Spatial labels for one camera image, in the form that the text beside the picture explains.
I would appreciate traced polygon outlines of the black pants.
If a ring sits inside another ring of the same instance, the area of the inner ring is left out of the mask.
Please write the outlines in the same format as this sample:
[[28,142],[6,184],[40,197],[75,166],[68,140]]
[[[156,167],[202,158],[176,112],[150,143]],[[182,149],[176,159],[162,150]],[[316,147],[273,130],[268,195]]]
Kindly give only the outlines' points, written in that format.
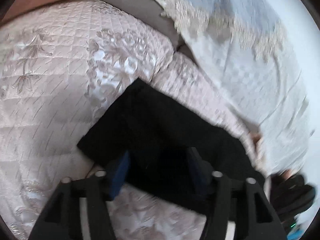
[[109,169],[128,158],[126,182],[201,214],[215,204],[212,172],[264,185],[239,139],[136,80],[80,139],[78,148]]

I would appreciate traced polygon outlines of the pink quilted floral bedspread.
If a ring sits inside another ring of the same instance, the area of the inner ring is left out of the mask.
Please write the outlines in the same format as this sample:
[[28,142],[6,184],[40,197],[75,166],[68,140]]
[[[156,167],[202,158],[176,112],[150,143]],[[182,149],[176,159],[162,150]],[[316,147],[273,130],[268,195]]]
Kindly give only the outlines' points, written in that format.
[[260,145],[166,36],[100,0],[55,3],[1,27],[1,217],[11,237],[29,237],[62,178],[93,171],[76,144],[136,78],[238,138],[263,172]]

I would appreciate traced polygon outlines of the white lace headboard cover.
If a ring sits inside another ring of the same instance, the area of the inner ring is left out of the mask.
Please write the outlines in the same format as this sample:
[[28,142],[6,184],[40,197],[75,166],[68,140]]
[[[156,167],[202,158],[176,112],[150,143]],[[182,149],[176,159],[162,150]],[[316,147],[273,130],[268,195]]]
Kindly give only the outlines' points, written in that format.
[[267,174],[302,168],[309,101],[291,42],[267,0],[155,0],[231,110],[257,126]]

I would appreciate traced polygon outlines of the grey upholstered headboard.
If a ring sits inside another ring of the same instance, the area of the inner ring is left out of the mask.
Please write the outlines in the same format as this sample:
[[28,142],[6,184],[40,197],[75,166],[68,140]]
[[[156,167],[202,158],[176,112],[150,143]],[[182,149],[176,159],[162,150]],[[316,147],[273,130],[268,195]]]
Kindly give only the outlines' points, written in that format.
[[189,25],[189,5],[185,0],[101,0],[153,27],[169,38],[175,51],[187,56],[193,63],[193,52],[181,36]]

